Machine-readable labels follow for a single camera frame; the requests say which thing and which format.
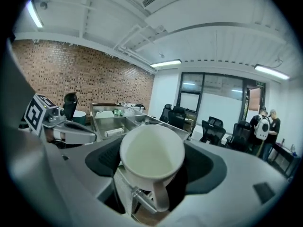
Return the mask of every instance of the mug handle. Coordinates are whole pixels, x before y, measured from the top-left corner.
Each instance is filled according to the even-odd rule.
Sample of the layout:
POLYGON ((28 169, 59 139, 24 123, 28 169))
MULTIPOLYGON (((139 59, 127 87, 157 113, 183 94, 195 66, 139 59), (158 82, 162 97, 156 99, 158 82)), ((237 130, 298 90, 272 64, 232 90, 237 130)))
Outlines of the mug handle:
POLYGON ((163 182, 153 184, 153 201, 157 211, 164 212, 169 209, 169 196, 163 182))

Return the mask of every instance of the person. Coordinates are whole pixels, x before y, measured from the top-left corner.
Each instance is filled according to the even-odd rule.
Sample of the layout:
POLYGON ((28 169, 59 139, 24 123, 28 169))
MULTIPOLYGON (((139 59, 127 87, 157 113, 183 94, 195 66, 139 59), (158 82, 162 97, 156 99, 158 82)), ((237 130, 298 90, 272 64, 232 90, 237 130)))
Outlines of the person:
POLYGON ((269 116, 272 118, 273 121, 270 124, 267 139, 264 141, 264 146, 263 146, 263 150, 262 150, 263 151, 262 159, 264 161, 267 161, 267 158, 269 156, 269 151, 276 142, 278 133, 280 131, 280 125, 281 125, 281 121, 278 118, 275 109, 270 110, 269 116))
POLYGON ((266 107, 265 106, 261 106, 260 107, 260 111, 258 115, 255 115, 252 117, 251 121, 250 121, 250 126, 251 126, 251 133, 250 136, 248 138, 248 149, 250 150, 250 154, 252 155, 256 155, 257 152, 260 149, 260 146, 262 144, 262 140, 257 139, 257 137, 255 136, 255 127, 257 126, 257 124, 259 123, 259 121, 261 120, 261 117, 263 118, 267 118, 267 111, 266 111, 266 107))

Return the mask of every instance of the exit sign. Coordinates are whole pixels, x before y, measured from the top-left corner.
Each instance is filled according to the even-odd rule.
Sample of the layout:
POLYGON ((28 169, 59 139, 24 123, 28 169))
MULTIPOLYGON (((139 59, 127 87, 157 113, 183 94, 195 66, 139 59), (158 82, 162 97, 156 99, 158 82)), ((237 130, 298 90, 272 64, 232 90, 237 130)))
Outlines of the exit sign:
POLYGON ((257 81, 257 86, 259 86, 259 87, 265 87, 265 83, 257 81))

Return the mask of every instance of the black office chair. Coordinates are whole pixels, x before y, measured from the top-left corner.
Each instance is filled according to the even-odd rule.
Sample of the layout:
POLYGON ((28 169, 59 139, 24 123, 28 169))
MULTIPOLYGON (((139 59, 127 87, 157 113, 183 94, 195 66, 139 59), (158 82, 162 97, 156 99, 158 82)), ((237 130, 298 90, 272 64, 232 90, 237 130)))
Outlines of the black office chair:
POLYGON ((223 121, 214 117, 209 116, 209 119, 207 121, 210 125, 218 126, 223 128, 223 121))
POLYGON ((64 113, 67 120, 72 120, 76 110, 78 99, 76 93, 68 93, 64 97, 64 113))
POLYGON ((230 138, 227 138, 225 147, 246 152, 248 145, 248 138, 251 134, 250 123, 240 121, 233 126, 233 133, 230 138))
POLYGON ((160 121, 167 123, 169 121, 169 111, 171 111, 171 104, 165 104, 160 121))
POLYGON ((209 141, 210 144, 215 146, 221 145, 221 140, 226 133, 226 130, 222 127, 211 125, 210 123, 202 120, 203 137, 201 142, 206 143, 209 141))
POLYGON ((184 108, 174 106, 173 110, 169 111, 169 124, 179 129, 183 129, 185 117, 184 108))

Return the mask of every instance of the white ceiling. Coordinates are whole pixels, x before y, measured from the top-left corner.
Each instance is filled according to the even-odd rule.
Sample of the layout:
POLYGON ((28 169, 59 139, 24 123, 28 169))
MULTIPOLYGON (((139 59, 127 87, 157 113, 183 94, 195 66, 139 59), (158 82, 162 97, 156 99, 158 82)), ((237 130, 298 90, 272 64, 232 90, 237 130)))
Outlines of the white ceiling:
POLYGON ((33 1, 43 28, 25 9, 16 39, 80 44, 150 72, 149 64, 173 59, 248 72, 255 64, 278 66, 281 59, 277 70, 291 77, 302 71, 292 31, 270 0, 155 0, 147 7, 144 0, 33 1))

